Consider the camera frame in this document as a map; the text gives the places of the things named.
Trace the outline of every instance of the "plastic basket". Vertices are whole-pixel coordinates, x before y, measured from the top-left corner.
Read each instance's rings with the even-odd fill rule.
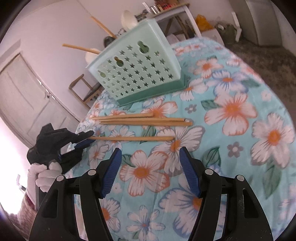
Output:
[[[186,87],[180,64],[152,19],[113,41],[87,68],[120,106]]]

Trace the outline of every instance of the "hand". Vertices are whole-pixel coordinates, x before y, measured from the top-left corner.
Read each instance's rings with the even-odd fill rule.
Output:
[[[62,168],[58,162],[52,162],[47,166],[33,163],[28,172],[27,195],[32,203],[36,204],[36,186],[40,187],[41,191],[48,192],[55,179],[61,175]]]

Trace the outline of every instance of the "bed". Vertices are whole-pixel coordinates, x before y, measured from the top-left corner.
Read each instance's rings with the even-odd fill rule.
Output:
[[[96,168],[120,148],[122,166],[111,193],[101,200],[113,239],[188,240],[201,200],[190,192],[179,162],[178,151],[186,146],[194,158],[220,175],[245,176],[276,239],[296,212],[295,129],[289,113],[257,73],[217,42],[195,38],[172,48],[187,89],[124,107],[103,91],[77,133],[93,130],[97,136],[173,135],[176,139],[96,141],[67,177]],[[105,126],[93,119],[132,113],[184,117],[193,126]],[[225,205],[223,196],[215,239],[222,234]],[[75,208],[80,236],[87,239],[79,196]]]

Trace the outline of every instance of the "wooden chopstick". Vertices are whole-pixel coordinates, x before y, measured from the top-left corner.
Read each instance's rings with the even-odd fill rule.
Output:
[[[79,49],[79,50],[83,50],[83,51],[95,53],[95,54],[100,53],[100,51],[97,51],[97,50],[92,50],[92,49],[88,49],[88,48],[84,48],[84,47],[80,47],[80,46],[76,46],[76,45],[71,45],[71,44],[62,44],[62,46],[72,48],[72,49]]]
[[[101,121],[102,125],[128,125],[128,126],[192,126],[192,122],[180,121]]]
[[[114,119],[106,119],[104,121],[114,121]],[[184,122],[185,118],[118,118],[115,121],[180,121]]]
[[[114,33],[112,33],[104,24],[102,24],[99,20],[97,20],[94,16],[91,16],[91,19],[94,20],[102,29],[104,29],[109,36],[113,38],[117,38]]]
[[[91,119],[92,120],[107,120],[107,119],[142,118],[142,117],[153,117],[153,113],[127,114],[127,115],[108,115],[108,116],[92,117]]]
[[[162,137],[89,137],[92,140],[105,140],[105,141],[172,141],[174,136]]]

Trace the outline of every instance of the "wooden chair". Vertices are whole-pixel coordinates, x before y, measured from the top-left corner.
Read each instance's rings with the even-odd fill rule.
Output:
[[[79,101],[84,104],[86,107],[88,107],[90,109],[90,107],[87,105],[87,103],[96,95],[100,95],[102,93],[102,86],[101,84],[98,82],[96,83],[93,87],[83,78],[84,74],[80,75],[76,80],[74,80],[70,85],[69,85],[69,90],[71,90],[71,92],[76,96],[77,99],[79,99]],[[80,96],[78,94],[76,94],[76,92],[73,90],[73,87],[78,83],[79,80],[82,80],[87,87],[89,87],[89,92],[87,93],[87,95],[84,97],[84,99],[80,98]]]

